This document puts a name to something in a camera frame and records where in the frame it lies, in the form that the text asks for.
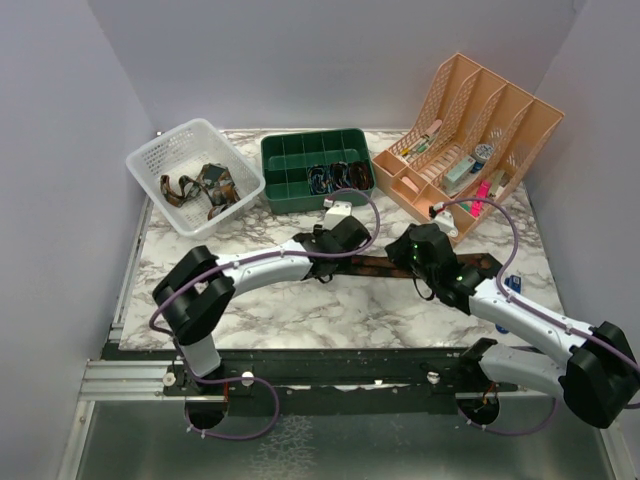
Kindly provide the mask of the brown red patterned tie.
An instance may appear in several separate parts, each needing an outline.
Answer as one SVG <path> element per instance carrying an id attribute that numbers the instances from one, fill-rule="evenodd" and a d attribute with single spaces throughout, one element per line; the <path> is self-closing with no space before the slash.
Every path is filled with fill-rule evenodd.
<path id="1" fill-rule="evenodd" d="M 502 264 L 488 253 L 459 254 L 457 260 L 463 265 L 475 267 L 485 278 L 495 277 L 502 268 Z M 415 277 L 410 270 L 394 265 L 387 258 L 368 255 L 345 259 L 338 265 L 334 275 L 401 279 Z"/>

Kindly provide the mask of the green compartment tray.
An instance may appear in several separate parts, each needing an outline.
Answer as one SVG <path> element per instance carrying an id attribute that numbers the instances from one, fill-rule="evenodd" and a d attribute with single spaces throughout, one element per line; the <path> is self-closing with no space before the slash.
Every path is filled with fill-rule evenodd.
<path id="1" fill-rule="evenodd" d="M 350 128 L 270 135 L 261 141 L 265 196 L 275 215 L 323 208 L 327 195 L 354 206 L 366 204 L 376 186 L 364 132 Z"/>

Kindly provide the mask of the peach desk organizer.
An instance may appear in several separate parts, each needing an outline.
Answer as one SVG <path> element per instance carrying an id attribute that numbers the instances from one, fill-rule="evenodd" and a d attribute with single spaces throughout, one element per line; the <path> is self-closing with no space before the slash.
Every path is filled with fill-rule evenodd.
<path id="1" fill-rule="evenodd" d="M 373 160 L 378 188 L 421 223 L 444 203 L 460 243 L 505 200 L 562 111 L 456 53 L 438 68 L 413 127 Z"/>

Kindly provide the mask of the white plastic basket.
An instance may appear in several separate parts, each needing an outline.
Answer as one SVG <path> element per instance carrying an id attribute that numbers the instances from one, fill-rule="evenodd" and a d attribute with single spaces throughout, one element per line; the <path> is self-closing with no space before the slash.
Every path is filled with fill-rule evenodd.
<path id="1" fill-rule="evenodd" d="M 166 174 L 177 190 L 182 175 L 196 177 L 207 163 L 228 168 L 240 195 L 238 203 L 212 220 L 207 219 L 210 203 L 203 194 L 177 208 L 165 201 L 159 187 L 160 176 Z M 190 120 L 158 136 L 131 153 L 126 165 L 176 231 L 197 240 L 250 209 L 266 185 L 259 170 L 204 119 Z"/>

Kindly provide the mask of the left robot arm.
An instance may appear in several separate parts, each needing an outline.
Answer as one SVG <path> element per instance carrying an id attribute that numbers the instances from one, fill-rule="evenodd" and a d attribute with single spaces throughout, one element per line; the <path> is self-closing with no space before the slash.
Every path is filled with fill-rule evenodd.
<path id="1" fill-rule="evenodd" d="M 331 229 L 316 226 L 270 249 L 217 256 L 192 248 L 152 292 L 189 368 L 186 382 L 206 395 L 220 385 L 222 364 L 212 333 L 230 301 L 272 284 L 329 276 L 340 260 L 371 241 L 356 218 Z"/>

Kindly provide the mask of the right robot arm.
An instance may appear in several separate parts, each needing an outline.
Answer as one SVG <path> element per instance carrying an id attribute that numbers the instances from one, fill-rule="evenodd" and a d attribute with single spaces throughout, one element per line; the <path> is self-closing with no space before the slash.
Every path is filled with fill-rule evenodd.
<path id="1" fill-rule="evenodd" d="M 507 329 L 535 353 L 492 344 L 459 367 L 461 383 L 493 381 L 560 399 L 580 420 L 608 428 L 639 391 L 639 367 L 624 332 L 557 314 L 507 288 L 493 256 L 458 255 L 434 224 L 410 225 L 385 248 L 390 262 L 423 280 L 441 303 Z"/>

